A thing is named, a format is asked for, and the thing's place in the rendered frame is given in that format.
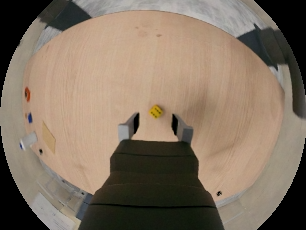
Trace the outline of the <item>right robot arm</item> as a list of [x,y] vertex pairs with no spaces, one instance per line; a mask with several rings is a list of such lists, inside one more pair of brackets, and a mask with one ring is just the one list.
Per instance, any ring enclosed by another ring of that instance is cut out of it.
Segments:
[[65,0],[55,0],[49,3],[49,5],[45,7],[43,11],[41,11],[39,17],[36,18],[37,21],[40,21],[40,25],[48,26],[49,23],[51,23],[53,19],[59,15],[60,11],[63,10],[65,6],[67,6],[67,3],[68,2]]

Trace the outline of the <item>tan mat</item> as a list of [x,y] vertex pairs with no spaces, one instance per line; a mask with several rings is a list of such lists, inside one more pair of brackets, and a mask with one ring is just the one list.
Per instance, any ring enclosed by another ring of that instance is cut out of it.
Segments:
[[56,156],[56,139],[53,138],[51,132],[49,132],[47,126],[43,122],[43,140],[47,144],[49,150],[52,151],[52,154]]

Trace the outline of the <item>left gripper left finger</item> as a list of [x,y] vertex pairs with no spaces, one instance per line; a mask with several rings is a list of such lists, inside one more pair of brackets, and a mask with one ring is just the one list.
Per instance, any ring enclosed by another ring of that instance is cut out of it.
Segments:
[[133,135],[136,135],[138,127],[140,127],[140,112],[134,112],[125,123],[118,124],[118,143],[124,139],[132,139]]

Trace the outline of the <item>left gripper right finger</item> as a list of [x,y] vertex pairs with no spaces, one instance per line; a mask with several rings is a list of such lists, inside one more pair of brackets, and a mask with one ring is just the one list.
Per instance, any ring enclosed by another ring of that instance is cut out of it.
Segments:
[[194,128],[186,126],[184,120],[178,114],[172,115],[172,130],[174,136],[177,136],[178,142],[188,142],[192,146]]

